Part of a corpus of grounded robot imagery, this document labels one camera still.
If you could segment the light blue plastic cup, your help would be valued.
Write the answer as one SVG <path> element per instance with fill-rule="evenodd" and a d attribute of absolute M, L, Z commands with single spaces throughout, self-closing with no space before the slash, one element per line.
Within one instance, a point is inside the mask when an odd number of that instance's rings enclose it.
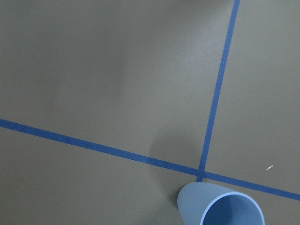
<path fill-rule="evenodd" d="M 257 202 L 248 195 L 207 182 L 192 182 L 179 192 L 177 206 L 186 225 L 263 225 Z"/>

